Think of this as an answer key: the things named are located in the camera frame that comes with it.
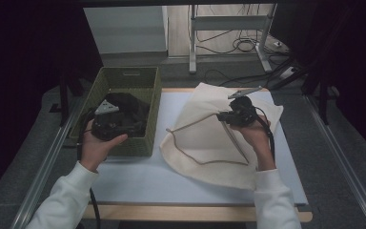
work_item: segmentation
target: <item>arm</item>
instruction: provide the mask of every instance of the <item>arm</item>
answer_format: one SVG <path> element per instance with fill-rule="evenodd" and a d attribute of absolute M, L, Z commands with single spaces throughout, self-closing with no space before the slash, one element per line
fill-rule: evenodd
<path fill-rule="evenodd" d="M 60 177 L 51 189 L 50 196 L 35 212 L 27 228 L 75 228 L 91 199 L 90 189 L 98 177 L 97 167 L 106 158 L 109 150 L 127 139 L 120 135 L 103 142 L 94 137 L 88 124 L 84 133 L 82 159 L 73 170 Z"/>
<path fill-rule="evenodd" d="M 297 229 L 301 228 L 294 209 L 292 191 L 281 181 L 275 167 L 269 138 L 260 123 L 249 127 L 231 127 L 239 131 L 254 148 L 257 155 L 256 190 L 254 205 L 256 208 L 258 229 Z"/>

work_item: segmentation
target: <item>beige cloth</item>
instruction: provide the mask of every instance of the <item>beige cloth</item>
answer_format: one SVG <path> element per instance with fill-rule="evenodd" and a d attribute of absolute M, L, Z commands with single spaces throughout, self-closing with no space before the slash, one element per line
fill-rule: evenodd
<path fill-rule="evenodd" d="M 163 139 L 160 150 L 177 173 L 204 182 L 254 190 L 257 158 L 242 134 L 232 131 L 216 118 L 230 111 L 236 90 L 199 84 L 183 107 L 173 128 Z M 263 110 L 274 133 L 282 106 L 249 95 L 254 106 Z"/>

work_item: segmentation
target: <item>sleeve cuff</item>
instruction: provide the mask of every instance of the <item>sleeve cuff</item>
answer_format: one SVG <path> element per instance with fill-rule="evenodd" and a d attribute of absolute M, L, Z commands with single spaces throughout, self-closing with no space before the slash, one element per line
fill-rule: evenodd
<path fill-rule="evenodd" d="M 256 172 L 256 190 L 272 191 L 282 188 L 284 185 L 277 169 Z"/>
<path fill-rule="evenodd" d="M 70 184 L 81 190 L 89 190 L 98 176 L 97 173 L 87 170 L 77 161 L 66 179 Z"/>

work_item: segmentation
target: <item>crate handle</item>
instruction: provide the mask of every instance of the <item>crate handle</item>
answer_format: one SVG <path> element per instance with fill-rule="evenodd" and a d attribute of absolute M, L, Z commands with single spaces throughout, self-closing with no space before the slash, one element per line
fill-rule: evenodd
<path fill-rule="evenodd" d="M 141 72 L 139 70 L 125 70 L 123 71 L 124 76 L 139 76 Z"/>

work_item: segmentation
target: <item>hand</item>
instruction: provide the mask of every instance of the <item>hand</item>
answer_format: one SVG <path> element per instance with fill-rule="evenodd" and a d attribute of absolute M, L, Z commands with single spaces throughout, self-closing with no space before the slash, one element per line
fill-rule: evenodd
<path fill-rule="evenodd" d="M 93 120 L 91 120 L 86 128 L 86 131 L 83 136 L 83 144 L 82 144 L 82 159 L 80 161 L 81 165 L 86 169 L 96 173 L 96 169 L 99 164 L 106 159 L 109 150 L 120 144 L 121 142 L 127 139 L 127 135 L 120 135 L 113 138 L 110 141 L 102 141 L 97 139 L 92 135 Z"/>
<path fill-rule="evenodd" d="M 260 115 L 259 117 L 270 126 L 270 122 L 266 119 L 266 116 Z M 239 131 L 245 140 L 254 148 L 257 155 L 259 171 L 275 169 L 275 161 L 270 150 L 269 137 L 258 121 L 255 121 L 247 127 L 231 125 L 231 129 Z"/>

